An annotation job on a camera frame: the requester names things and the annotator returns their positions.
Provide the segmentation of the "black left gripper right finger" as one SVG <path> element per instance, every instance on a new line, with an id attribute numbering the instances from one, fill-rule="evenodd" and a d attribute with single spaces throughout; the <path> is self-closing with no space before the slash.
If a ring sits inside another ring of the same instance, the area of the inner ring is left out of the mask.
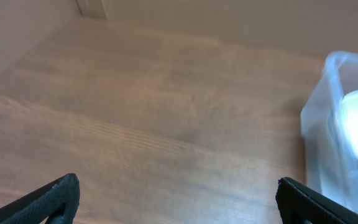
<path id="1" fill-rule="evenodd" d="M 290 177 L 278 180 L 275 199 L 283 224 L 358 224 L 358 214 Z"/>

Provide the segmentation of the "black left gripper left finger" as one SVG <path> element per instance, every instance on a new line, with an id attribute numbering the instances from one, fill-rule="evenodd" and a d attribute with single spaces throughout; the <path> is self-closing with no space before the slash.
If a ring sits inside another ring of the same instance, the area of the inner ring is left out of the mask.
<path id="1" fill-rule="evenodd" d="M 74 173 L 0 208 L 3 223 L 73 223 L 80 203 L 80 183 Z"/>

